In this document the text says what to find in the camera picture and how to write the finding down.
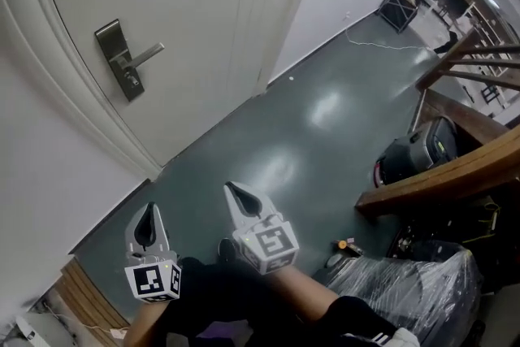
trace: person's arm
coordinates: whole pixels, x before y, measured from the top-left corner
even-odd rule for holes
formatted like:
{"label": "person's arm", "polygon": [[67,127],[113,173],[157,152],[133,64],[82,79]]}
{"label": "person's arm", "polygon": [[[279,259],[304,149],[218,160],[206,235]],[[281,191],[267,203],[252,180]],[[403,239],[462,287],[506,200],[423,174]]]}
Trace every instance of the person's arm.
{"label": "person's arm", "polygon": [[318,321],[338,295],[301,273],[293,266],[282,267],[269,275],[276,292],[289,302],[305,321]]}
{"label": "person's arm", "polygon": [[143,304],[124,337],[124,347],[148,347],[152,345],[154,325],[169,303]]}

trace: black shoe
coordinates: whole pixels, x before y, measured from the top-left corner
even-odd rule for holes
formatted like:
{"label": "black shoe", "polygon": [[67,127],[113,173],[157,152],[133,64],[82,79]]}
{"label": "black shoe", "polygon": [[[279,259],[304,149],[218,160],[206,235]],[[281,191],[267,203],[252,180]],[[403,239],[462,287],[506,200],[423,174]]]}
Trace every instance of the black shoe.
{"label": "black shoe", "polygon": [[238,252],[237,244],[232,239],[222,239],[218,247],[219,262],[230,263],[236,261]]}

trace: black and white marker cube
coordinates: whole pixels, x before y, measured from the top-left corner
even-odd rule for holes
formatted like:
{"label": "black and white marker cube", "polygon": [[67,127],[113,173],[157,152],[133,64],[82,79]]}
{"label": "black and white marker cube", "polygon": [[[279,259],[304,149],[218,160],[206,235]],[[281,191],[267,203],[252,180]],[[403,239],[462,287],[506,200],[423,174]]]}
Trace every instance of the black and white marker cube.
{"label": "black and white marker cube", "polygon": [[244,234],[233,233],[242,255],[262,275],[292,265],[300,246],[289,222],[282,222],[262,230]]}
{"label": "black and white marker cube", "polygon": [[180,268],[172,260],[125,267],[124,271],[133,296],[140,301],[152,303],[180,297]]}

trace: door frame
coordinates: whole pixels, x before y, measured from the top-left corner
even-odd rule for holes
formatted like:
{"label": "door frame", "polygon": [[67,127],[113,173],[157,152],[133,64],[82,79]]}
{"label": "door frame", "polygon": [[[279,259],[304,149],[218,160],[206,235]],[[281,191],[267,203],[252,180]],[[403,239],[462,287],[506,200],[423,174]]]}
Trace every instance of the door frame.
{"label": "door frame", "polygon": [[[263,93],[301,0],[290,0],[266,48],[254,94]],[[25,75],[58,111],[135,173],[155,180],[162,167],[146,151],[93,78],[61,20],[54,0],[0,0]]]}

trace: gray epoxy floor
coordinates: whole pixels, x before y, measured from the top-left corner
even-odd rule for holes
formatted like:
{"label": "gray epoxy floor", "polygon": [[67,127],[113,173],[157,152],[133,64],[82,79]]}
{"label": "gray epoxy floor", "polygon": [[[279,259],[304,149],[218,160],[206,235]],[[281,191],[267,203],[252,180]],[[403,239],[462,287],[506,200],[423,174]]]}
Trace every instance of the gray epoxy floor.
{"label": "gray epoxy floor", "polygon": [[[371,16],[349,31],[355,41],[421,46]],[[124,276],[124,229],[148,201],[157,202],[172,249],[213,262],[220,238],[232,232],[222,187],[237,180],[268,195],[292,223],[301,251],[297,265],[314,273],[335,239],[354,236],[383,255],[397,219],[370,224],[353,206],[370,184],[373,163],[407,132],[418,102],[414,81],[432,52],[384,50],[339,36],[249,100],[191,145],[77,251],[87,274],[127,319],[138,302]]]}

